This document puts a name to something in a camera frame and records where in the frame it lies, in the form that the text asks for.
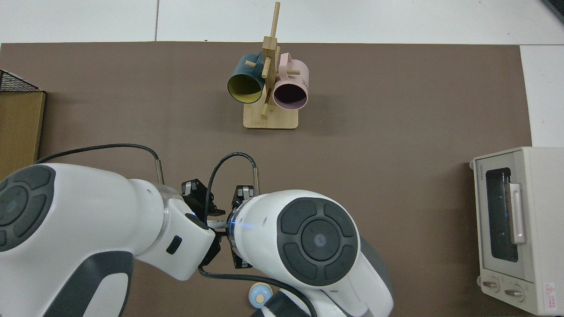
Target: pink mug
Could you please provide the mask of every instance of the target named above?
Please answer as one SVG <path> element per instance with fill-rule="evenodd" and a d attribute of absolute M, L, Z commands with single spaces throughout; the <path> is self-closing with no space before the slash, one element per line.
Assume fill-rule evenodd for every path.
<path fill-rule="evenodd" d="M 298 110 L 307 104 L 310 71 L 306 64 L 292 59 L 290 53 L 280 55 L 278 78 L 272 96 L 274 103 L 286 110 Z"/>

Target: oven door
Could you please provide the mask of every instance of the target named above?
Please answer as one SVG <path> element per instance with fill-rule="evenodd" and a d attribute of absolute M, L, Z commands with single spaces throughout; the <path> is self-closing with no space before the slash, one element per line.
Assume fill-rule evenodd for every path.
<path fill-rule="evenodd" d="M 482 158 L 475 166 L 483 267 L 533 282 L 523 153 Z"/>

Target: small round object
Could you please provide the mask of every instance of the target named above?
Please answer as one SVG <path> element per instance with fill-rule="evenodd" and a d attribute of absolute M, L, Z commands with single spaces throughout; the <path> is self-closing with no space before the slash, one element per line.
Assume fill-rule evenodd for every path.
<path fill-rule="evenodd" d="M 272 297 L 272 288 L 265 283 L 254 283 L 249 290 L 249 302 L 253 307 L 261 309 Z"/>
<path fill-rule="evenodd" d="M 0 195 L 0 226 L 7 226 L 21 216 L 28 203 L 28 191 L 22 186 L 8 188 Z"/>

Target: circular button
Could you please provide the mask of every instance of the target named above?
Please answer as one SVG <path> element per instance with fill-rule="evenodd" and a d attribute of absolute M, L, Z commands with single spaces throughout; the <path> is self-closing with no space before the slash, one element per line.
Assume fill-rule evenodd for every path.
<path fill-rule="evenodd" d="M 0 226 L 14 222 L 24 211 L 28 203 L 28 192 L 22 186 L 5 190 L 0 196 Z"/>
<path fill-rule="evenodd" d="M 302 232 L 302 247 L 306 254 L 317 261 L 332 258 L 341 243 L 337 229 L 328 221 L 318 219 L 306 225 Z"/>

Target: dark teal mug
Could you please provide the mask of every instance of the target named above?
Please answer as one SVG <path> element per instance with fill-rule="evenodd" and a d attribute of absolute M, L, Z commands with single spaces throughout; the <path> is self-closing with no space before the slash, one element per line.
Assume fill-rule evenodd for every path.
<path fill-rule="evenodd" d="M 243 56 L 227 82 L 229 94 L 241 103 L 258 101 L 265 86 L 265 79 L 262 78 L 264 66 L 262 52 Z"/>

